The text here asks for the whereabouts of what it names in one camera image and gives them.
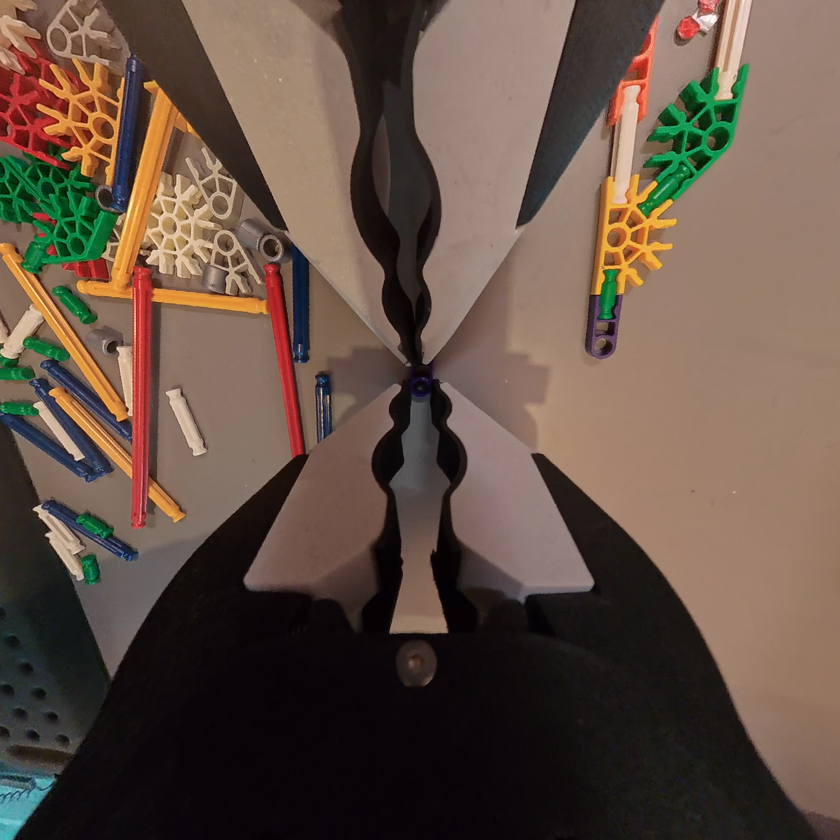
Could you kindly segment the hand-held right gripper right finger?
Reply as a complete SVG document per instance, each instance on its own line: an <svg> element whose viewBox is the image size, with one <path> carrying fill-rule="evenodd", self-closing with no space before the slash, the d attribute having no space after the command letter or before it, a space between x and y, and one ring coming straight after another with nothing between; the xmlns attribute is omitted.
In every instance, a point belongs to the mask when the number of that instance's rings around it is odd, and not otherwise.
<svg viewBox="0 0 840 840"><path fill-rule="evenodd" d="M456 389L436 382L436 462L448 485L432 570L449 632L473 632L499 602L595 585L533 454Z"/></svg>

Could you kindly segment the assembled multicolour toy model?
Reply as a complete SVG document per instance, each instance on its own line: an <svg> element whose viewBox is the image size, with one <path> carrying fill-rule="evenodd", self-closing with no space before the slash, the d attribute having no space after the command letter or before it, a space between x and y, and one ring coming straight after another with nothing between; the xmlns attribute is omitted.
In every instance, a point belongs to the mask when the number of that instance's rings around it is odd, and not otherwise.
<svg viewBox="0 0 840 840"><path fill-rule="evenodd" d="M686 85L648 136L664 149L644 164L653 172L647 184L633 169L637 128L648 109L657 19L610 100L605 120L612 129L612 157L601 188L584 338L594 359L608 359L616 351L625 292L643 283L638 268L661 268L659 253L672 247L656 239L676 225L664 213L732 145L749 75L742 52L751 7L751 1L722 2L710 72Z"/></svg>

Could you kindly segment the black perforated office chair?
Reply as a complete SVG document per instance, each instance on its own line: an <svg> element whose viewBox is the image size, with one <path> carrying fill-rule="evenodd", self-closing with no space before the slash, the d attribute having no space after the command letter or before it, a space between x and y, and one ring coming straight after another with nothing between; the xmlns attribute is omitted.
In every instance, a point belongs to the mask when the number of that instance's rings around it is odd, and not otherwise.
<svg viewBox="0 0 840 840"><path fill-rule="evenodd" d="M36 503L23 458L2 427L2 761L57 773L87 736L110 677Z"/></svg>

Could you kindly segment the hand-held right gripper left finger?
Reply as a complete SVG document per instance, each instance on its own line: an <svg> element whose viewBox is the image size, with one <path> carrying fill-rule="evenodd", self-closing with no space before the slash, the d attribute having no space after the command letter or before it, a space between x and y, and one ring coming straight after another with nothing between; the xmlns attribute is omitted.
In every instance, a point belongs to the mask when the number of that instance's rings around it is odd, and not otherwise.
<svg viewBox="0 0 840 840"><path fill-rule="evenodd" d="M372 458L401 390L392 385L312 449L245 574L247 589L334 600L361 630L362 609L380 588L373 547L386 512Z"/></svg>

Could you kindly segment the pile of colourful toy pieces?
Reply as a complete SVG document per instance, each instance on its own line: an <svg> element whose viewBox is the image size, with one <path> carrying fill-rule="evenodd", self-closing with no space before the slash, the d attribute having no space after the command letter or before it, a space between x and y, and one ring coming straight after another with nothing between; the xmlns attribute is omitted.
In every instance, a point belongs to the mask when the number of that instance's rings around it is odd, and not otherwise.
<svg viewBox="0 0 840 840"><path fill-rule="evenodd" d="M269 314L292 455L303 440L294 362L308 358L309 266L303 254L238 213L238 184L202 148L191 178L164 172L172 135L200 138L135 52L119 47L99 2L64 2L45 43L2 2L2 221L30 224L2 261L30 305L2 323L2 381L36 402L2 402L2 423L92 482L131 479L130 524L152 502L185 512L150 476L153 304Z"/></svg>

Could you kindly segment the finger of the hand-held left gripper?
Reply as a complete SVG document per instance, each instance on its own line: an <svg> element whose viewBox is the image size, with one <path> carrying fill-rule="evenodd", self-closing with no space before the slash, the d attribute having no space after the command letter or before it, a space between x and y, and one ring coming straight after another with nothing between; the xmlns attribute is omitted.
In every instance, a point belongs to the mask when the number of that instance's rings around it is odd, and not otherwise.
<svg viewBox="0 0 840 840"><path fill-rule="evenodd" d="M403 361L351 206L360 122L333 1L184 1L290 239Z"/></svg>
<svg viewBox="0 0 840 840"><path fill-rule="evenodd" d="M413 124L440 198L422 271L428 363L520 236L520 206L574 2L421 2L421 10Z"/></svg>

